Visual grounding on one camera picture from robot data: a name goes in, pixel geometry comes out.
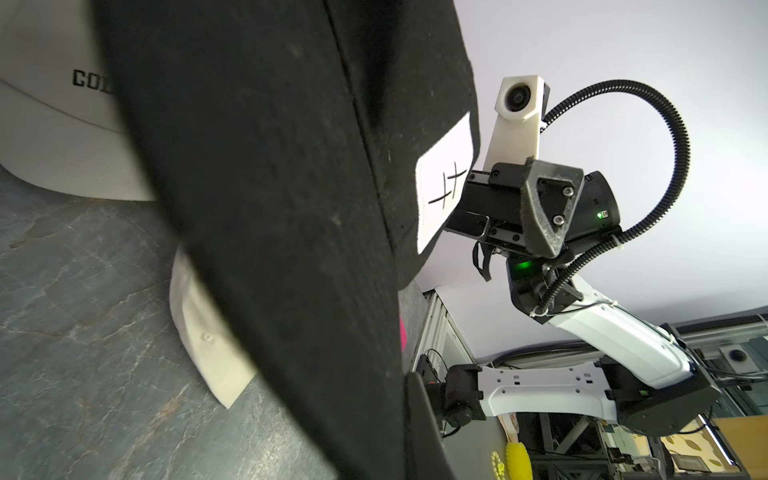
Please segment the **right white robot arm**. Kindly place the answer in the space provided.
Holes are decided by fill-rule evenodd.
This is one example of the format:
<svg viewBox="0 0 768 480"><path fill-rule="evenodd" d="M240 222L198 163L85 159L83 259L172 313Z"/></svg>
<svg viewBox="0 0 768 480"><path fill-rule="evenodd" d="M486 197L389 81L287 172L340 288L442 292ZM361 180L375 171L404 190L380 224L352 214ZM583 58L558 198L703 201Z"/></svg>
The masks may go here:
<svg viewBox="0 0 768 480"><path fill-rule="evenodd" d="M421 167L417 193L429 219L474 241L482 276L493 255L505 258L518 311L600 354L555 368L451 366L426 386L438 420L457 429L507 413L565 413L663 437L719 399L716 381L673 328L650 324L567 275L591 247L620 243L618 205L601 173L538 161L490 171Z"/></svg>

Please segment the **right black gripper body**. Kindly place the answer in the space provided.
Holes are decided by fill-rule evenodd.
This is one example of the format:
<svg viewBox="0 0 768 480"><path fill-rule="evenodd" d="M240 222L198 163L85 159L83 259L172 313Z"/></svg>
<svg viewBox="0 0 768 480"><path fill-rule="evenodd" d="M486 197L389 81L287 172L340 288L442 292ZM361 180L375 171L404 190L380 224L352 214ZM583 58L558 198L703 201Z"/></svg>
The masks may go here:
<svg viewBox="0 0 768 480"><path fill-rule="evenodd" d="M554 259L619 234L620 222L602 173L529 159L472 171L445 229L503 252Z"/></svg>

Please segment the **black cap with white patch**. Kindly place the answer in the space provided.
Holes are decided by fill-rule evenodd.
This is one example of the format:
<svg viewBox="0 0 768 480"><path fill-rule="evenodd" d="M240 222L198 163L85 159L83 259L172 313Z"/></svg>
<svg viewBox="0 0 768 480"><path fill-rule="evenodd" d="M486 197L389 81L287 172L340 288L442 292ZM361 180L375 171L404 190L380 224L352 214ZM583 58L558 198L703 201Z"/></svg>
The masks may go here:
<svg viewBox="0 0 768 480"><path fill-rule="evenodd" d="M450 1L95 1L123 121L198 275L343 479L449 479L398 294L479 153Z"/></svg>

